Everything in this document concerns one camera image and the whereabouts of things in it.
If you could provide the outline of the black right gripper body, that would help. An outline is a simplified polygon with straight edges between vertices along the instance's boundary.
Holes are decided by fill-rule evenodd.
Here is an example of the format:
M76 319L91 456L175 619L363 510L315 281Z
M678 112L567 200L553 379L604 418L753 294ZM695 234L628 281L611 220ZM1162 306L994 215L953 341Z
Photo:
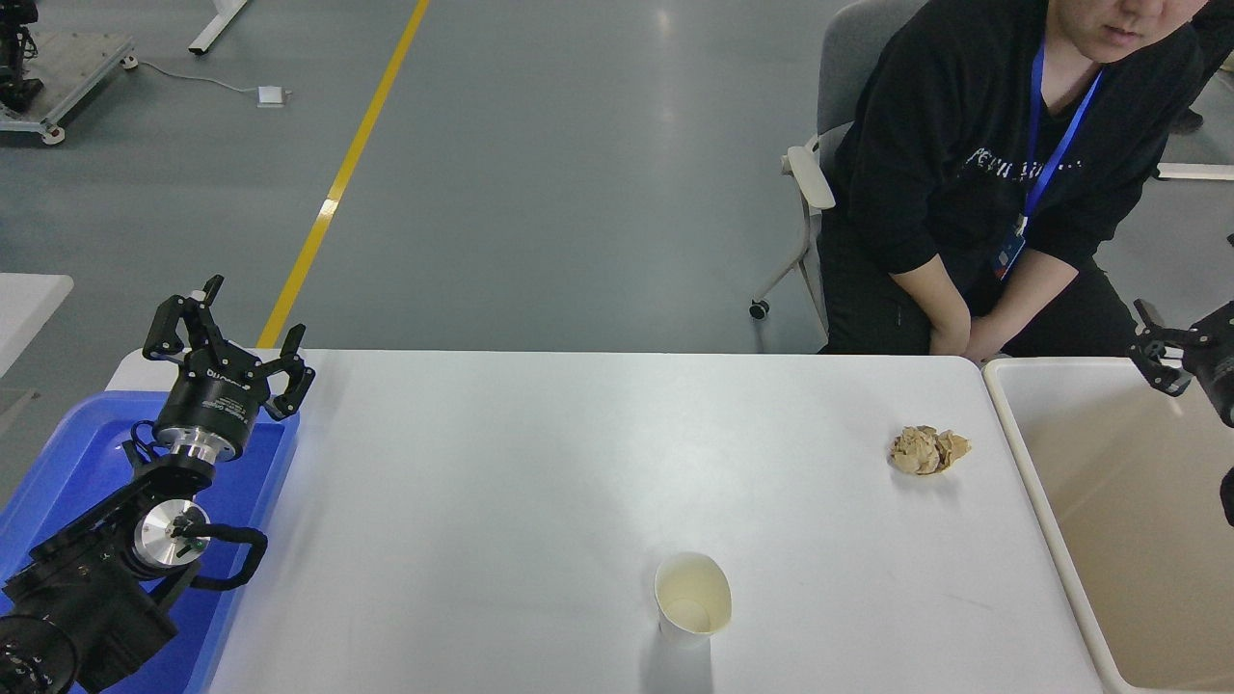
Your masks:
M1195 377L1220 422L1233 427L1233 303L1195 321L1183 348L1183 369Z

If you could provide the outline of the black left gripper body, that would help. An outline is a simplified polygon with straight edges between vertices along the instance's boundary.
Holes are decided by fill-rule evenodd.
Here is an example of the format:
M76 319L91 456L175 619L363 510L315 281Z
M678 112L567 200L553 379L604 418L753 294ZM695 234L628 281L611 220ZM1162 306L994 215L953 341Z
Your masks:
M172 448L194 432L215 440L218 457L239 457L251 442L268 387L243 382L258 357L226 347L218 359L204 348L189 352L176 373L167 404L154 420L154 440Z

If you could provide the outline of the person's left hand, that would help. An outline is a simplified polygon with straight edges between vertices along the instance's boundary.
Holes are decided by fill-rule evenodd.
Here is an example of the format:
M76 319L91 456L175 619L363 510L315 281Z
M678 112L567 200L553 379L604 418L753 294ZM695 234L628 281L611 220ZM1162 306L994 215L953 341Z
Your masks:
M991 322L987 316L975 319L970 326L967 345L961 354L966 361L982 366L987 361L995 359L1011 338L1000 324Z

